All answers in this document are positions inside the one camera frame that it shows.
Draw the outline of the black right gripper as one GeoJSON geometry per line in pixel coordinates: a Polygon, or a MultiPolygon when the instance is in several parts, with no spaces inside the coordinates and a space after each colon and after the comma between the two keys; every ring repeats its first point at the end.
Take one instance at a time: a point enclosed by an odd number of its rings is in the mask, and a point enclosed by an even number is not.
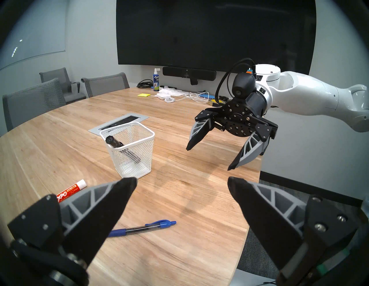
{"type": "Polygon", "coordinates": [[[191,150],[214,128],[238,137],[247,137],[228,171],[246,165],[263,155],[274,139],[278,125],[263,118],[267,101],[260,92],[252,92],[246,99],[233,98],[221,107],[210,107],[195,116],[186,150],[191,150]]]}

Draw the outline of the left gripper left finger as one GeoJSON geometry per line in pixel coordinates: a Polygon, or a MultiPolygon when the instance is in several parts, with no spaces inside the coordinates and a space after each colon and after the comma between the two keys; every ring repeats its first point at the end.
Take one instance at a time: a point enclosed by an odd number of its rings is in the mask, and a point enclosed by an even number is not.
{"type": "Polygon", "coordinates": [[[122,216],[137,186],[137,178],[89,187],[58,202],[48,194],[25,209],[7,226],[21,259],[48,267],[72,265],[74,254],[87,266],[122,216]]]}

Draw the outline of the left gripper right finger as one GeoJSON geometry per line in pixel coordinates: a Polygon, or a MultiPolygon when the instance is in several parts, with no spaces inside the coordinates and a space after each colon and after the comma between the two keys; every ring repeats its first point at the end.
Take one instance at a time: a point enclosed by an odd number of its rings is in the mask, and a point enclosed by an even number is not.
{"type": "Polygon", "coordinates": [[[238,177],[227,181],[251,230],[280,272],[331,272],[360,248],[358,212],[338,207],[319,193],[306,202],[285,190],[238,177]]]}

